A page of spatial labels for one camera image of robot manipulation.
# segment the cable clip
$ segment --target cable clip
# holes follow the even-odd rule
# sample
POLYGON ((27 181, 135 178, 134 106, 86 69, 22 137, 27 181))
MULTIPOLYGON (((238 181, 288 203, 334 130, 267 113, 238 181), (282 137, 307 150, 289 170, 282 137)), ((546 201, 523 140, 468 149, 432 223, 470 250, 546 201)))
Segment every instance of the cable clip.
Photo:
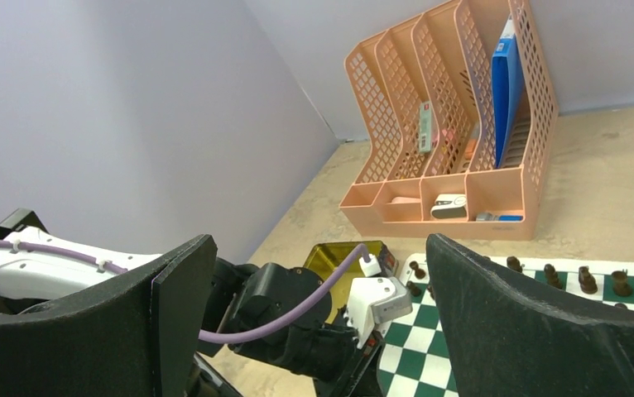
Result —
POLYGON ((361 271, 366 277, 381 274, 381 265, 378 263, 378 258, 373 254, 368 254, 368 262, 366 262, 366 258, 358 258, 358 264, 361 266, 361 271))
POLYGON ((108 263, 110 263, 110 261, 108 261, 107 259, 103 259, 103 258, 96 259, 95 265, 98 265, 98 273, 104 273, 105 265, 107 265, 108 263))
POLYGON ((17 254, 20 251, 20 243, 21 243, 21 241, 20 241, 19 238, 16 238, 15 241, 12 242, 11 251, 12 251, 13 254, 17 254))

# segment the plastic desk organizer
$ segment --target plastic desk organizer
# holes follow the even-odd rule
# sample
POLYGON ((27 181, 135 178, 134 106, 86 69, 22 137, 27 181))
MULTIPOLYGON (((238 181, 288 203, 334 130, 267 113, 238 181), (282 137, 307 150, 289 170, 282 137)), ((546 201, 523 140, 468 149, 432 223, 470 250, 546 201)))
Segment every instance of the plastic desk organizer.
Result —
POLYGON ((363 236, 530 240, 558 118, 529 0, 454 0, 366 39, 345 60, 371 154, 339 207, 363 236), (495 168, 490 59, 512 15, 525 92, 495 168), (436 146, 417 150, 432 102, 436 146), (468 140, 478 143, 465 160, 468 140), (430 215, 439 194, 466 194, 466 218, 430 215), (407 200, 392 200, 395 197, 407 200), (475 222, 478 213, 522 216, 475 222))

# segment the mesh pattern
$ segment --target mesh pattern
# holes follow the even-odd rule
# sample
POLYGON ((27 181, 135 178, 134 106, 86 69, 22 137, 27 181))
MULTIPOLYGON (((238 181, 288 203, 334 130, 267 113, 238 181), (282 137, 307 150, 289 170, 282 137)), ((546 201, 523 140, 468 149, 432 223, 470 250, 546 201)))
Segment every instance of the mesh pattern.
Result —
POLYGON ((374 75, 379 74, 377 67, 368 64, 364 51, 361 46, 357 47, 345 62, 353 93, 371 137, 371 155, 356 178, 356 184, 385 180, 397 160, 402 138, 390 101, 374 75))
POLYGON ((413 27, 412 39, 439 129, 439 141, 425 175, 451 174, 468 141, 472 123, 436 48, 426 14, 413 27))
POLYGON ((462 70, 461 73, 461 79, 463 79, 463 81, 466 83, 466 91, 468 92, 468 97, 465 99, 467 101, 470 101, 470 106, 472 107, 476 107, 476 102, 475 102, 475 95, 473 95, 473 88, 472 85, 470 83, 470 78, 468 76, 468 71, 467 70, 462 70))
POLYGON ((549 152, 552 126, 558 117, 558 106, 545 70, 536 25, 531 16, 528 1, 510 0, 512 17, 516 23, 517 46, 524 71, 526 91, 531 108, 531 129, 526 145, 523 164, 531 175, 536 197, 541 197, 541 180, 545 170, 545 159, 549 152))
POLYGON ((502 155, 500 168, 516 168, 521 165, 522 156, 526 148, 526 142, 529 139, 529 126, 531 119, 524 117, 515 122, 512 131, 510 131, 509 142, 505 153, 502 155))
POLYGON ((468 68, 468 78, 473 87, 476 108, 480 116, 480 137, 469 171, 484 171, 495 168, 495 113, 492 109, 492 87, 490 85, 490 60, 483 49, 478 28, 471 15, 467 0, 461 0, 455 13, 456 26, 468 68))
POLYGON ((402 133, 402 152, 397 160, 400 164, 392 170, 389 179, 416 178, 421 176, 427 160, 427 155, 420 155, 417 149, 422 101, 398 54, 392 33, 386 33, 376 44, 376 57, 402 133))

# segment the small box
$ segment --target small box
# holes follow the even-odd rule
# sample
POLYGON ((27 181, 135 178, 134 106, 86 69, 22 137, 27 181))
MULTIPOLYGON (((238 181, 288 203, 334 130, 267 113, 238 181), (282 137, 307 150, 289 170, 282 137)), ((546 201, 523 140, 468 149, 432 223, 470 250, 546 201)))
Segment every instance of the small box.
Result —
POLYGON ((436 197, 431 217, 434 219, 466 218, 465 194, 440 194, 436 197))
POLYGON ((432 122, 434 115, 431 112, 431 102, 423 102, 420 105, 420 133, 417 137, 417 150, 420 153, 431 152, 431 147, 435 142, 432 142, 431 129, 434 123, 432 122))

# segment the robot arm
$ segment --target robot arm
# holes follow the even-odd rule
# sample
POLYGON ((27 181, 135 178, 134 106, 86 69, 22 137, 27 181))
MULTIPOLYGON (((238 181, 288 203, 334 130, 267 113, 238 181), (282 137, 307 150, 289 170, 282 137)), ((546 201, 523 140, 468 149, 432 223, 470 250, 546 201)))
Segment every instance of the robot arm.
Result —
MULTIPOLYGON (((33 216, 36 222, 32 216, 31 212, 18 210, 0 225, 0 237, 8 242, 6 247, 0 247, 2 298, 33 299, 33 303, 59 299, 115 277, 115 272, 106 267, 109 263, 132 270, 160 256, 68 242, 49 234, 36 215, 33 216), (69 257, 18 249, 22 243, 84 253, 96 261, 85 264, 69 257)), ((373 263, 361 264, 364 273, 372 277, 353 282, 346 307, 339 310, 332 323, 326 323, 332 306, 327 294, 289 326, 229 348, 239 355, 312 377, 322 397, 377 395, 371 394, 377 390, 373 369, 383 346, 377 325, 411 312, 411 302, 398 279, 382 273, 373 263)), ((322 283, 317 274, 303 268, 286 269, 275 263, 258 268, 250 264, 233 265, 217 258, 202 329, 236 333, 269 324, 307 299, 322 283)), ((199 341, 197 351, 213 356, 221 347, 199 341)), ((221 376, 201 356, 196 355, 194 362, 193 368, 204 368, 204 372, 195 371, 196 375, 216 374, 206 376, 204 381, 197 378, 193 386, 197 390, 207 389, 212 383, 207 381, 210 379, 214 380, 216 390, 226 384, 218 381, 221 376)), ((194 379, 193 374, 191 371, 190 380, 194 379)))

